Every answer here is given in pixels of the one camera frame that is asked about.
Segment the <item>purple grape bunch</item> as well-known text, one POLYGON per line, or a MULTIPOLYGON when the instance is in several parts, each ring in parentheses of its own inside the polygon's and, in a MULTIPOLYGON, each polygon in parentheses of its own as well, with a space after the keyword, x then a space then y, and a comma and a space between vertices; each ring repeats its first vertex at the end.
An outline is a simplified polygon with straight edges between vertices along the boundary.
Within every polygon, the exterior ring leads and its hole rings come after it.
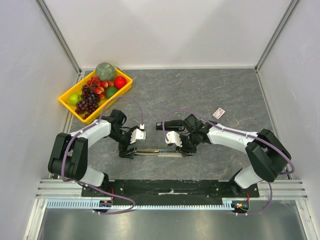
POLYGON ((81 88, 82 101, 75 105, 75 113, 82 119, 87 119, 99 107, 100 99, 88 86, 83 85, 81 88))

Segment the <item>red white staple box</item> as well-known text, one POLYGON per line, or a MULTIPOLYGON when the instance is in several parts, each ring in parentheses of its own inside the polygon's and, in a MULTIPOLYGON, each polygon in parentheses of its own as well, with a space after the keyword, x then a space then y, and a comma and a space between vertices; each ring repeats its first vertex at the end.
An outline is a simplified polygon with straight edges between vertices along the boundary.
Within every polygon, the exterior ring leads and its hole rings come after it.
POLYGON ((225 110, 223 110, 222 108, 218 108, 213 114, 212 116, 214 118, 216 118, 217 120, 219 120, 224 114, 225 114, 225 110))

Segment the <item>yellow plastic tray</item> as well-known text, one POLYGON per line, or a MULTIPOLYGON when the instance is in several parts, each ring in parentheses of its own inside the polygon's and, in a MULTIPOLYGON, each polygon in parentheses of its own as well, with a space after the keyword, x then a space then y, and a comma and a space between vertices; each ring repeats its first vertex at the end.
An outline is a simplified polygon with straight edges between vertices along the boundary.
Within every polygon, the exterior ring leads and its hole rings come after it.
POLYGON ((132 85, 133 79, 119 69, 115 70, 112 80, 102 80, 92 71, 58 100, 81 122, 90 124, 116 101, 115 97, 124 95, 132 85))

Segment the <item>light green lime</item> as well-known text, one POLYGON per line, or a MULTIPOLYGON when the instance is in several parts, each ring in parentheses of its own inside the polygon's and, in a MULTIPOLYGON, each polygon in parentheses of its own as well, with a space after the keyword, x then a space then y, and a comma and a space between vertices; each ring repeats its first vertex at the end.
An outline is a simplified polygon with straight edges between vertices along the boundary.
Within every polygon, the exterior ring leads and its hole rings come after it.
POLYGON ((79 93, 72 93, 67 101, 70 106, 75 106, 79 101, 82 101, 82 96, 79 93))

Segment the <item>white black stapler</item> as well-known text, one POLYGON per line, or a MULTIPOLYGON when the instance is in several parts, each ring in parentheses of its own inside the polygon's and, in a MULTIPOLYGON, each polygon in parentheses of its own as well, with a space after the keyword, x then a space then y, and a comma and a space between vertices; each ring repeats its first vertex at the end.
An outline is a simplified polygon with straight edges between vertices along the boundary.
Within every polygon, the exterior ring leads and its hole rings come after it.
POLYGON ((158 156, 168 158, 182 158, 183 155, 176 150, 167 149, 137 149, 134 152, 135 156, 158 156))

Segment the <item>red apple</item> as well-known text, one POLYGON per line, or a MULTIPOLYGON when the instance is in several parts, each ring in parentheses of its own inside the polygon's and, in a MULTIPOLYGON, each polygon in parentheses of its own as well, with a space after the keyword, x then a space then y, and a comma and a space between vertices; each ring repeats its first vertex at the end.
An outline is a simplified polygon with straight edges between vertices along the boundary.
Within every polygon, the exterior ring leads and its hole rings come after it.
POLYGON ((113 85, 120 90, 121 88, 123 88, 125 85, 127 84, 127 80, 123 77, 123 76, 117 76, 114 81, 113 81, 113 85))

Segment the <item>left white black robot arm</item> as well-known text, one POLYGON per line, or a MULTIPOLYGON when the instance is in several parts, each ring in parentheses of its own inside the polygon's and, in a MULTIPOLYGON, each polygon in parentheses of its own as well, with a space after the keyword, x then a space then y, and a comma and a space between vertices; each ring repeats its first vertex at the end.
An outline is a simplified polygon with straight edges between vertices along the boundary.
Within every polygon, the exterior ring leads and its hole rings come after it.
POLYGON ((133 158, 134 148, 128 147, 135 142, 140 128, 124 127, 127 116, 114 109, 110 116, 103 116, 87 127, 72 133, 59 133, 54 141, 48 162, 48 171, 65 180, 79 181, 92 185, 92 191, 99 197, 111 192, 112 185, 108 174, 95 170, 88 165, 89 148, 103 138, 111 138, 118 143, 119 156, 133 158))

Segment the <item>red peach cluster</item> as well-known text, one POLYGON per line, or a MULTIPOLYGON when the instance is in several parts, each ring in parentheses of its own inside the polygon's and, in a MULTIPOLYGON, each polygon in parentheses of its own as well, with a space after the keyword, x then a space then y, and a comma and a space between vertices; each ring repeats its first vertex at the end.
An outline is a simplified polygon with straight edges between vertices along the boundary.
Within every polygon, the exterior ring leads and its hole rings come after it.
POLYGON ((100 80, 97 76, 92 76, 91 79, 86 82, 86 86, 102 100, 107 97, 107 90, 113 87, 114 83, 112 81, 100 80))

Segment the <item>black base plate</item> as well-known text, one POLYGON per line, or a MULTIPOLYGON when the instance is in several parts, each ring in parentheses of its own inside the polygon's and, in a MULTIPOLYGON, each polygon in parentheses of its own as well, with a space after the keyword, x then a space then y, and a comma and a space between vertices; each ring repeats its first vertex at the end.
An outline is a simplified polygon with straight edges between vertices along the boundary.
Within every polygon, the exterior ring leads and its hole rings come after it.
POLYGON ((234 182, 219 180, 110 180, 104 191, 127 197, 137 206, 221 205, 223 198, 247 199, 260 196, 258 185, 242 189, 234 182))

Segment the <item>green melon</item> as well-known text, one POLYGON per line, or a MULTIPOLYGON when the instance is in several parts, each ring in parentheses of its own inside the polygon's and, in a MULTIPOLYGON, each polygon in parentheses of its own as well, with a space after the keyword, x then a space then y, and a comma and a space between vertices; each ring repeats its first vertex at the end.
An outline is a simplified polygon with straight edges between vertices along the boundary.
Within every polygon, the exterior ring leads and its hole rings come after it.
POLYGON ((116 77, 116 69, 108 62, 102 62, 95 68, 95 74, 101 81, 113 81, 116 77))

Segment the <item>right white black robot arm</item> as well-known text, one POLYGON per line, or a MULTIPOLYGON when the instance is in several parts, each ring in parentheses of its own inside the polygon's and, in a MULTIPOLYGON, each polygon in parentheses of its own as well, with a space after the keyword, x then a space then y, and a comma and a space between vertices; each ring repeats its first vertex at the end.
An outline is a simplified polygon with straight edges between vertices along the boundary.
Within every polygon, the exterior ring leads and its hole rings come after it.
POLYGON ((231 178, 229 191, 242 196, 247 188, 261 181, 272 183, 282 174, 292 157, 279 139, 268 129, 259 132, 238 131, 215 121, 203 121, 190 114, 182 125, 186 133, 175 134, 177 149, 194 154, 199 144, 222 145, 245 153, 250 165, 231 178))

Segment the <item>dark green lime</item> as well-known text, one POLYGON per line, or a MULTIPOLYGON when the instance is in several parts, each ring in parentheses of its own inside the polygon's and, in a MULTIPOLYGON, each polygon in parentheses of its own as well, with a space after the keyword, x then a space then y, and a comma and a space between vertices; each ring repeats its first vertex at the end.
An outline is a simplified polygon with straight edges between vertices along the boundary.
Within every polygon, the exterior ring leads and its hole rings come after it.
POLYGON ((107 88, 106 92, 105 92, 105 97, 107 99, 110 99, 114 94, 116 94, 118 91, 118 89, 115 86, 110 86, 107 88))

